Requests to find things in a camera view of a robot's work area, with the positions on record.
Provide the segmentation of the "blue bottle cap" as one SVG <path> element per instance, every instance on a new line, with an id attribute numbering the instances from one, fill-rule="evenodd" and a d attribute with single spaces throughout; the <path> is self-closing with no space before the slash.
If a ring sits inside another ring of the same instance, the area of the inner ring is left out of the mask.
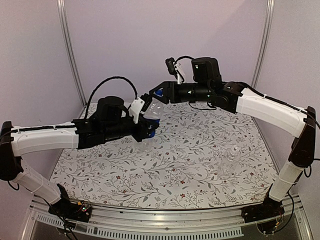
<path id="1" fill-rule="evenodd" d="M 154 92 L 154 94 L 158 97 L 163 97 L 163 90 L 162 89 L 158 89 Z"/>

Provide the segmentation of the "Pepsi bottle blue label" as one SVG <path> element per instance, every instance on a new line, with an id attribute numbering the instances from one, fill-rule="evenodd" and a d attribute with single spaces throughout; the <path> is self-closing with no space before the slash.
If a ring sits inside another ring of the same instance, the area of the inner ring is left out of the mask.
<path id="1" fill-rule="evenodd" d="M 144 112 L 143 117 L 148 120 L 149 123 L 152 123 L 153 127 L 155 124 L 160 123 L 160 119 L 164 112 L 164 104 L 159 100 L 153 98 L 151 104 Z M 141 142 L 137 142 L 135 144 L 135 148 L 141 153 L 147 153 L 152 150 L 152 146 L 154 143 L 153 137 L 156 134 L 156 130 L 149 131 L 147 138 L 143 139 Z"/>

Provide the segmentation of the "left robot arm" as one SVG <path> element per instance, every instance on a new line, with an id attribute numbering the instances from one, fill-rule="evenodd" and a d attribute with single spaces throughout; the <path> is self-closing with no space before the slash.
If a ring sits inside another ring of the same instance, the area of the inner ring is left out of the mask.
<path id="1" fill-rule="evenodd" d="M 120 97 L 107 96 L 98 100 L 91 116 L 57 125 L 14 127 L 11 121 L 4 122 L 0 131 L 0 179 L 25 187 L 54 205 L 63 217 L 70 217 L 75 210 L 65 188 L 36 172 L 22 156 L 55 149 L 89 149 L 126 136 L 137 142 L 150 138 L 159 121 L 144 117 L 151 103 L 148 97 L 139 97 L 125 107 Z"/>

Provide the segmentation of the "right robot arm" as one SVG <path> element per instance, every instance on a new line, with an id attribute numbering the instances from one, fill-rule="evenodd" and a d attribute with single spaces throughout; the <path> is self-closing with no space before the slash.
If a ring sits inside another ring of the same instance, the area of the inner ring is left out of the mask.
<path id="1" fill-rule="evenodd" d="M 213 57 L 191 59 L 193 82 L 185 83 L 179 64 L 173 58 L 165 61 L 175 81 L 164 81 L 149 91 L 163 104 L 207 102 L 227 112 L 248 115 L 272 124 L 294 137 L 288 161 L 269 188 L 265 202 L 259 206 L 262 218 L 269 218 L 278 210 L 290 188 L 303 171 L 315 160 L 316 111 L 313 107 L 301 108 L 256 91 L 245 82 L 224 82 L 219 63 Z"/>

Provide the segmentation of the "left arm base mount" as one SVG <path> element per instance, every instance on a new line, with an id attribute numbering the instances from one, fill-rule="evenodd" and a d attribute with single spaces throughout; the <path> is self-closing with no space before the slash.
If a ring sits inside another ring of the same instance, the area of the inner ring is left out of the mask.
<path id="1" fill-rule="evenodd" d="M 61 199 L 51 204 L 48 212 L 61 218 L 88 223 L 92 214 L 92 205 L 84 200 L 79 200 L 77 203 L 71 202 L 66 189 L 60 184 L 57 186 Z"/>

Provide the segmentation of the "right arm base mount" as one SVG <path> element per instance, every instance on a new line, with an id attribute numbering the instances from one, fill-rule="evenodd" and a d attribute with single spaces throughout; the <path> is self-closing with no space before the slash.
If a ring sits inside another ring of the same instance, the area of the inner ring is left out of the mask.
<path id="1" fill-rule="evenodd" d="M 269 196 L 265 197 L 262 203 L 245 206 L 241 209 L 241 217 L 245 223 L 265 220 L 277 217 L 285 213 L 281 201 L 275 201 Z"/>

